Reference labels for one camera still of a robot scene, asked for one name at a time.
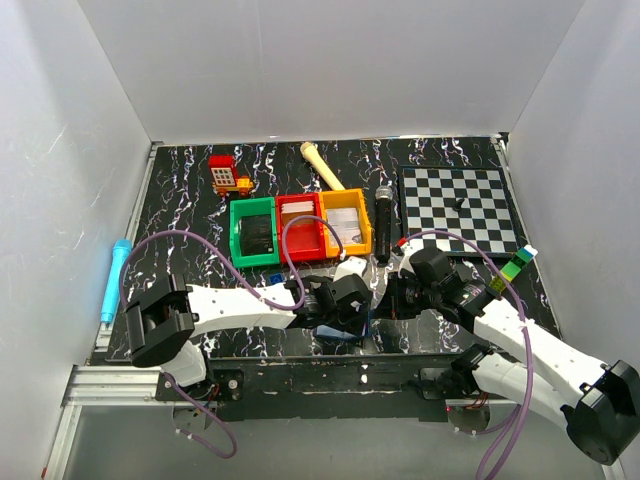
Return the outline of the navy blue card holder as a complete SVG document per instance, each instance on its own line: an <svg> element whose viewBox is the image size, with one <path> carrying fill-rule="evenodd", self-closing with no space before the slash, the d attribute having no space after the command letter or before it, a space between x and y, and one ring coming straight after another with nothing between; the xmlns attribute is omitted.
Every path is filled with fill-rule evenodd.
<svg viewBox="0 0 640 480"><path fill-rule="evenodd" d="M349 332L337 330L335 328L321 325L313 330L316 338L324 340L339 340L343 342L358 342L364 340L369 335L369 325L365 324L360 334L352 334Z"/></svg>

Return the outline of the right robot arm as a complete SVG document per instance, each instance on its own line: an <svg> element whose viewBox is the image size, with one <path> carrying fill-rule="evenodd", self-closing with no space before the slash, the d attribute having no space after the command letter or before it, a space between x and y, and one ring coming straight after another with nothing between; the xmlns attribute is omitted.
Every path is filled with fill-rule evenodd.
<svg viewBox="0 0 640 480"><path fill-rule="evenodd" d="M529 407L566 430L591 460L611 465L639 434L639 374L608 365L521 319L501 293L412 241L388 277L379 308L394 320L425 310L481 338L436 379L441 389L483 391Z"/></svg>

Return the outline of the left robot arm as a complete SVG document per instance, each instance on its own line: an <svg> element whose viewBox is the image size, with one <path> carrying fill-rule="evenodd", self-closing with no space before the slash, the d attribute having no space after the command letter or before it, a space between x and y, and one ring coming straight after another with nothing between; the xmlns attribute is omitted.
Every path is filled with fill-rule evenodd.
<svg viewBox="0 0 640 480"><path fill-rule="evenodd" d="M310 276L257 290L191 285L170 275L137 295L126 307L130 361L159 367L181 387L204 381L204 353L192 339L219 330L308 329L327 326L364 333L372 291L352 273L338 279Z"/></svg>

